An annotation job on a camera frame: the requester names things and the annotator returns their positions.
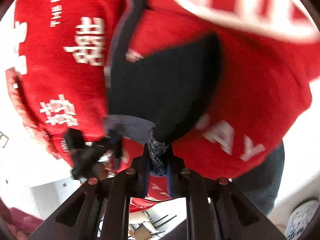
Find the pink object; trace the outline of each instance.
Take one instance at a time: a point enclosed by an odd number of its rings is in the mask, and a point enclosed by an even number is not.
[[[10,208],[13,224],[25,233],[32,233],[43,220],[29,215],[17,208]]]

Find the denim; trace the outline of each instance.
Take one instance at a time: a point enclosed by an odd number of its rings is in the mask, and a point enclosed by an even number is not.
[[[284,145],[280,145],[258,167],[233,180],[237,188],[266,216],[278,195],[284,167]]]

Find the patterned fabric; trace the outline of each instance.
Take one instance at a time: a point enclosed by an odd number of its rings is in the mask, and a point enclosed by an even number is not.
[[[75,112],[70,109],[69,115],[77,119],[76,128],[85,139],[103,136],[101,119],[108,114],[103,66],[91,65],[96,62],[88,61],[83,47],[97,44],[90,46],[100,52],[94,56],[104,55],[103,61],[108,60],[107,48],[124,7],[123,0],[17,0],[15,29],[21,36],[16,65],[23,103],[70,164],[69,153],[60,145],[68,125],[57,120],[64,118],[64,112],[50,102],[65,102],[59,98],[64,95],[74,106]],[[218,90],[201,125],[172,143],[175,156],[210,179],[236,178],[260,165],[310,106],[308,82],[320,74],[320,35],[305,8],[298,0],[148,0],[148,8],[128,48],[139,58],[196,40],[209,31],[219,35],[224,47]],[[47,15],[47,20],[39,15]],[[102,36],[90,38],[91,32],[101,33],[94,18],[104,19],[108,32],[102,51]],[[91,40],[82,36],[87,31]],[[74,51],[78,43],[81,50]],[[53,112],[47,115],[41,102],[50,104]],[[47,123],[48,117],[55,116],[60,123]],[[129,162],[122,163],[123,168],[141,155],[143,145],[124,139],[124,149]],[[149,195],[167,198],[165,178],[151,176],[152,183],[161,190],[150,186]]]
[[[167,152],[169,145],[166,143],[158,142],[153,137],[153,131],[150,130],[148,142],[148,150],[151,160],[150,175],[155,177],[166,176],[166,163],[163,162],[162,157]]]

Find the black metal frame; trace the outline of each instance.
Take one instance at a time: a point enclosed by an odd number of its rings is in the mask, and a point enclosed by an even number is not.
[[[0,20],[14,0],[0,0]],[[301,0],[320,26],[319,0]],[[167,182],[170,196],[186,197],[188,240],[285,239],[276,227],[232,184],[221,179],[202,178],[186,169],[183,160],[168,150]],[[101,240],[127,239],[131,197],[145,197],[148,190],[149,155],[132,162],[133,170],[121,171],[114,178],[84,183],[39,228],[30,240],[94,240],[101,208],[107,208]],[[0,217],[0,239],[16,240]],[[299,238],[320,239],[320,208]]]

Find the white container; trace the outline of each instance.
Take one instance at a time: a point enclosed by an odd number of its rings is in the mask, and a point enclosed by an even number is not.
[[[317,200],[310,200],[298,206],[290,215],[285,237],[287,240],[297,240],[306,229],[319,206]]]

